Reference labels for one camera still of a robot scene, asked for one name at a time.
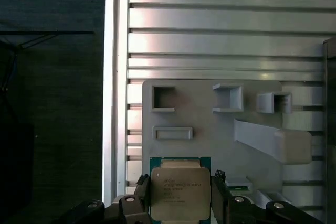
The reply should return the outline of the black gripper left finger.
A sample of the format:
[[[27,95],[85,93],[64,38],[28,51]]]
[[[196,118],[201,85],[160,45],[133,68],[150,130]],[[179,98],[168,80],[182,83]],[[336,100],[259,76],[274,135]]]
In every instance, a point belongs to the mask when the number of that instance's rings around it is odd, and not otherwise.
[[[98,200],[86,200],[59,217],[59,223],[151,223],[149,215],[151,177],[139,177],[133,194],[121,195],[106,207]]]

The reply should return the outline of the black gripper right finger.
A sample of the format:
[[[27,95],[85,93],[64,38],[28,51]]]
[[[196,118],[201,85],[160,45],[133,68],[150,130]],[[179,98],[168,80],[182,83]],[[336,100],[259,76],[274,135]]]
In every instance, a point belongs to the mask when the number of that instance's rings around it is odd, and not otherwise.
[[[211,177],[211,208],[218,223],[322,223],[285,201],[270,201],[260,208],[247,197],[233,196],[225,180],[221,170]]]

